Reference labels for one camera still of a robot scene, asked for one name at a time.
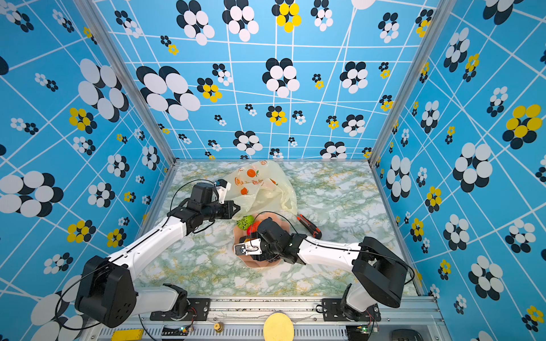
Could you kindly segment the translucent yellowish plastic bag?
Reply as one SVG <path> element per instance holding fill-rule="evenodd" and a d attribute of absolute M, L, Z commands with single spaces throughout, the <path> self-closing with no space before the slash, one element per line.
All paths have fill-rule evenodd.
<path fill-rule="evenodd" d="M 233 216 L 234 220 L 264 211 L 297 214 L 297 194 L 287 175 L 274 161 L 240 166 L 224 179 L 231 185 L 226 199 L 240 207 Z"/>

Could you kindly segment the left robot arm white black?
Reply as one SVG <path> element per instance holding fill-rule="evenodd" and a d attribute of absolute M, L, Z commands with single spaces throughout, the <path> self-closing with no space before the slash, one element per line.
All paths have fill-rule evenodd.
<path fill-rule="evenodd" d="M 191 203 L 171 210 L 155 228 L 108 257 L 93 257 L 84 266 L 75 298 L 77 311 L 114 328 L 129 317 L 169 312 L 183 318 L 189 310 L 187 291 L 173 284 L 136 288 L 139 274 L 172 244 L 194 232 L 205 221 L 230 220 L 240 211 L 232 200 Z"/>

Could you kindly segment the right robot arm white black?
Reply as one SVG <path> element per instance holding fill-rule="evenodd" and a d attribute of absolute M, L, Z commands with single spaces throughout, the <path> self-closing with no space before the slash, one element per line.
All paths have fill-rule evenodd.
<path fill-rule="evenodd" d="M 323 304 L 324 312 L 351 321 L 371 315 L 377 304 L 399 308 L 408 264 L 373 237 L 360 243 L 319 240 L 306 234 L 288 233 L 272 218 L 261 221 L 253 237 L 235 244 L 239 257 L 271 259 L 278 257 L 289 264 L 324 265 L 350 272 L 357 284 L 347 285 L 336 308 Z"/>

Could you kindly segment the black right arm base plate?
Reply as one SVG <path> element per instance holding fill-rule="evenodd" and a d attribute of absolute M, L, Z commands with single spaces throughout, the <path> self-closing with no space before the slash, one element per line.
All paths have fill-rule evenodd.
<path fill-rule="evenodd" d="M 319 305 L 321 306 L 319 310 L 325 322 L 372 323 L 380 322 L 382 319 L 377 304 L 372 305 L 362 313 L 342 303 L 341 298 L 323 298 Z"/>

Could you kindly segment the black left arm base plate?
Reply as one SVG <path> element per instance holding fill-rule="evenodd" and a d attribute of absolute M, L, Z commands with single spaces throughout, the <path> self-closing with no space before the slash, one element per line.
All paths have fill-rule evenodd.
<path fill-rule="evenodd" d="M 187 298 L 180 309 L 155 311 L 149 316 L 151 321 L 206 321 L 210 311 L 210 298 Z"/>

